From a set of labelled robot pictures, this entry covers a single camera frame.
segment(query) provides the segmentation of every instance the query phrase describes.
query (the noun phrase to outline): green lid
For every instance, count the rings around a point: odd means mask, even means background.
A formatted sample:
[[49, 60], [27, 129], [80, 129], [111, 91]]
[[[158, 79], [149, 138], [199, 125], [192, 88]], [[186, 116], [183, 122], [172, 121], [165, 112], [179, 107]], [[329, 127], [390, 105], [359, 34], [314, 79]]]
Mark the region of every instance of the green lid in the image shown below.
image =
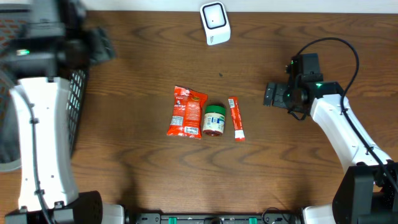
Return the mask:
[[206, 107], [205, 113], [219, 113], [225, 116], [225, 108], [222, 106], [210, 105]]

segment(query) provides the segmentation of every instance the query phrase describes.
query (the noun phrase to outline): red snack bag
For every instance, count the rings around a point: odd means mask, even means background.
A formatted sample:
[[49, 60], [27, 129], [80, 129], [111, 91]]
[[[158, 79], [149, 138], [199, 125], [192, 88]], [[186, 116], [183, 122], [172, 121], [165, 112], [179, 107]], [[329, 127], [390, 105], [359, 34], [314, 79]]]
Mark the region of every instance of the red snack bag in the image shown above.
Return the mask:
[[201, 109], [207, 95], [188, 88], [174, 88], [174, 110], [168, 136], [188, 136], [201, 139]]
[[229, 107], [231, 108], [231, 116], [235, 128], [235, 140], [244, 141], [245, 138], [243, 133], [241, 112], [239, 110], [238, 97], [229, 97], [228, 103]]

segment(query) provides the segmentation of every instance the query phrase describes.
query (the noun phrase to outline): green connector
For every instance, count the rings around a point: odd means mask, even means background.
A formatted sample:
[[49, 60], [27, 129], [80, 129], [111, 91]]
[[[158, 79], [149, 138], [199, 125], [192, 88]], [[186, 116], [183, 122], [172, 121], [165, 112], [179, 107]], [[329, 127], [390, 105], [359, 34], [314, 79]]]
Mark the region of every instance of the green connector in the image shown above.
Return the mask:
[[257, 224], [257, 218], [249, 218], [249, 224]]
[[177, 218], [175, 218], [175, 217], [170, 217], [170, 218], [169, 218], [169, 224], [177, 224]]

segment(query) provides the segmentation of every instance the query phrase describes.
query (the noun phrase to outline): wooden table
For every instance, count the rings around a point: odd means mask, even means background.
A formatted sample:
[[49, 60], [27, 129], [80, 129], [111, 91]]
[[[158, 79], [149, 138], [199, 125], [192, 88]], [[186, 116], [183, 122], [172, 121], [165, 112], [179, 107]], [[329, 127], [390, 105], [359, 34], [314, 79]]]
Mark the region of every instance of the wooden table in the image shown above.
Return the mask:
[[[361, 69], [348, 98], [368, 133], [398, 160], [398, 17], [372, 14], [229, 13], [232, 37], [209, 47], [195, 12], [90, 12], [118, 53], [95, 67], [86, 91], [72, 167], [81, 192], [134, 211], [165, 213], [293, 210], [332, 201], [343, 169], [320, 127], [262, 105], [268, 82], [320, 37], [351, 42]], [[354, 72], [347, 46], [322, 42], [325, 80], [344, 88]], [[224, 136], [169, 137], [175, 85], [238, 96], [246, 142]], [[21, 172], [0, 174], [0, 217], [17, 208]]]

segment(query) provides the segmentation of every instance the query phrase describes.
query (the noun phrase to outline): black basket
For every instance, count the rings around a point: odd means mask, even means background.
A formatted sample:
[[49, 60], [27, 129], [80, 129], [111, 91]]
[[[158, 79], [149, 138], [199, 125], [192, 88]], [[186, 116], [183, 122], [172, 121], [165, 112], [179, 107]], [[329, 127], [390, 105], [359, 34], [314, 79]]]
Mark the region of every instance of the black basket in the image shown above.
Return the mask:
[[[0, 4], [0, 51], [16, 38], [29, 19], [29, 5]], [[0, 70], [0, 172], [21, 167], [19, 133], [16, 112], [9, 96], [9, 86], [1, 80]], [[68, 103], [68, 127], [70, 152], [75, 148], [79, 120], [83, 106], [84, 92], [88, 80], [88, 70], [74, 70], [70, 74]]]

